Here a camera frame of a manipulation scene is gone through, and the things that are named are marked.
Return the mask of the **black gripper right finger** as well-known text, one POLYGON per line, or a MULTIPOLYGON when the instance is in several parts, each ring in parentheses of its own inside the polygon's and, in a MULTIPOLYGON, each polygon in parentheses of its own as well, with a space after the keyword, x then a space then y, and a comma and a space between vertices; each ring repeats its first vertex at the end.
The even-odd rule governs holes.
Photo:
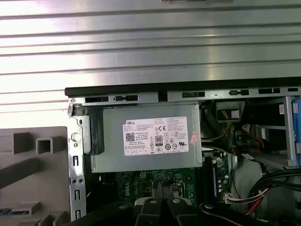
POLYGON ((164 199, 179 226, 268 226, 219 203, 204 202, 198 207, 181 197, 175 197, 171 182, 164 182, 164 199))

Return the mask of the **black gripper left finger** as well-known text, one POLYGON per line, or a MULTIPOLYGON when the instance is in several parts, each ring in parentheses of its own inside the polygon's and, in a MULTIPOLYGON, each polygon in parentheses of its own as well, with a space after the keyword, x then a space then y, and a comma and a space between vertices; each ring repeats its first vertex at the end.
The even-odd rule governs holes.
POLYGON ((122 201, 113 202, 68 223, 68 225, 158 226, 160 225, 163 200, 162 181, 154 181, 152 196, 137 199, 134 206, 122 201))

